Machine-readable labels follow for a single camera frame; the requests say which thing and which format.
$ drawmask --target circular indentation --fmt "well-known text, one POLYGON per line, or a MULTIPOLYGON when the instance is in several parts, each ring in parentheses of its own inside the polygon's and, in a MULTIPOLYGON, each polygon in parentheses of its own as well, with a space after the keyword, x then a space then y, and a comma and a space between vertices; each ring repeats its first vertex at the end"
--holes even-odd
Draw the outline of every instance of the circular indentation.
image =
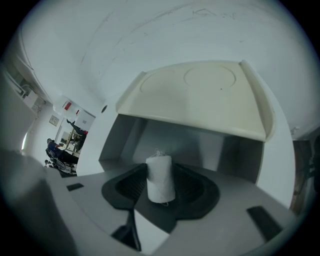
POLYGON ((154 92, 155 90, 168 89, 174 81, 175 72, 170 69, 158 71, 147 77, 140 85, 142 93, 154 92))
POLYGON ((108 105, 105 105, 105 106, 103 107, 103 109, 101 110, 101 113, 105 112, 105 110, 106 110, 107 107, 108 107, 108 105))
POLYGON ((200 90, 216 88, 222 90, 233 86, 236 82, 235 74, 221 65, 204 65, 189 69, 184 75, 186 84, 200 90))

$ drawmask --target white bandage roll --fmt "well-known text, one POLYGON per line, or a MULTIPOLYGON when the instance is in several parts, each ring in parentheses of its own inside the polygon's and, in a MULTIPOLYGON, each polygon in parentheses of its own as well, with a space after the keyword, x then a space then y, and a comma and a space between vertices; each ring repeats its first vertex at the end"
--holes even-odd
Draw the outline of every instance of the white bandage roll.
POLYGON ((172 159, 169 155, 146 159, 148 197, 154 203, 166 203, 176 198, 172 175, 172 159))

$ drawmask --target dark blue shirt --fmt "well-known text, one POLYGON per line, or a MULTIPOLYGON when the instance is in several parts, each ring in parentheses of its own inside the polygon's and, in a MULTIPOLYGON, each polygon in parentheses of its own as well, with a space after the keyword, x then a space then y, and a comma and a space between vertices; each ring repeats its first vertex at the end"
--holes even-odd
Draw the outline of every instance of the dark blue shirt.
POLYGON ((49 148, 50 150, 52 150, 52 151, 55 153, 56 157, 58 158, 58 157, 61 156, 61 154, 62 154, 63 151, 62 151, 61 149, 57 148, 56 145, 57 145, 57 143, 54 143, 53 141, 51 141, 51 142, 48 144, 48 148, 49 148))

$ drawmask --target small black dot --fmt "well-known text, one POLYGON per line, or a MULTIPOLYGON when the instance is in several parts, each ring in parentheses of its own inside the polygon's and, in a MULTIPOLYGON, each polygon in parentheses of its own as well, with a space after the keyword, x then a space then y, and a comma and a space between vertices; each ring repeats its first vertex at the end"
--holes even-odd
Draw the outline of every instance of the small black dot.
POLYGON ((105 105, 105 106, 103 107, 103 109, 101 110, 101 113, 105 112, 105 110, 106 110, 107 107, 108 107, 108 105, 105 105))

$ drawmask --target open compartment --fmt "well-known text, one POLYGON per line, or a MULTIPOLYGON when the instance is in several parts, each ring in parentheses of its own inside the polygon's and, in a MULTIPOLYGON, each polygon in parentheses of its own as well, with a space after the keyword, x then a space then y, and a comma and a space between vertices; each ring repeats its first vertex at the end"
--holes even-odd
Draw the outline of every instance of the open compartment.
POLYGON ((205 168, 256 183, 262 141, 200 128, 119 114, 99 161, 104 171, 145 163, 155 150, 175 163, 205 168))

